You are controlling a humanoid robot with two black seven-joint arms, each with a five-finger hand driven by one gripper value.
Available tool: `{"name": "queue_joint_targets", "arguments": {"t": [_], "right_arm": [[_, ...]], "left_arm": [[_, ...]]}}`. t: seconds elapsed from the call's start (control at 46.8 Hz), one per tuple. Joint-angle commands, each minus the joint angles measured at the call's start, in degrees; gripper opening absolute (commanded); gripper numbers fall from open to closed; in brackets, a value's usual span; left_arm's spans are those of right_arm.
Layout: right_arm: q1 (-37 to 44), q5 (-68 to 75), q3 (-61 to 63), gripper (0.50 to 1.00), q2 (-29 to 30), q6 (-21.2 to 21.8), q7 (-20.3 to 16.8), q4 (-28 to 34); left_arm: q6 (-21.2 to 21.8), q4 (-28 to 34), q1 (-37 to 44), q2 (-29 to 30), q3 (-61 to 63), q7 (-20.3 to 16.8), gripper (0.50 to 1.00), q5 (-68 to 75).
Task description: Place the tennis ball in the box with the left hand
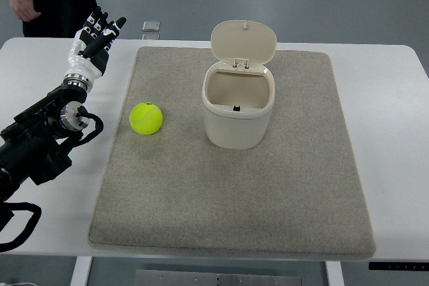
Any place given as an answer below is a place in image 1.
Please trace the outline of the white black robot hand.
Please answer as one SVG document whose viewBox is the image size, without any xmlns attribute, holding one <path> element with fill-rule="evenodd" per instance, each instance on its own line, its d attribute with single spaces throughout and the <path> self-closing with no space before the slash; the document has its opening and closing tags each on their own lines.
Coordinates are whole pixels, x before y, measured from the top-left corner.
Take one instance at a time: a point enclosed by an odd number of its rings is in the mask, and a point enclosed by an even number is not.
<svg viewBox="0 0 429 286">
<path fill-rule="evenodd" d="M 98 6 L 77 31 L 68 54 L 70 68 L 66 74 L 80 74 L 93 83 L 105 73 L 111 46 L 127 21 L 120 17 L 107 22 L 107 18 L 108 13 Z"/>
</svg>

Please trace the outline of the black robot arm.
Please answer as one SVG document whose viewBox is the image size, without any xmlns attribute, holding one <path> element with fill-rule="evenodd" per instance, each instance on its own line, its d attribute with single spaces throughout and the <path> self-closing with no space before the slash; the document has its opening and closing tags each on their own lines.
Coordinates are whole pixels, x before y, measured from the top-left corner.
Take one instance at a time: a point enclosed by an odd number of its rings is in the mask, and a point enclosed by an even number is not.
<svg viewBox="0 0 429 286">
<path fill-rule="evenodd" d="M 54 180 L 72 165 L 69 153 L 101 133 L 102 120 L 83 105 L 92 87 L 89 78 L 67 74 L 1 131 L 1 201 L 27 178 L 36 185 Z"/>
</svg>

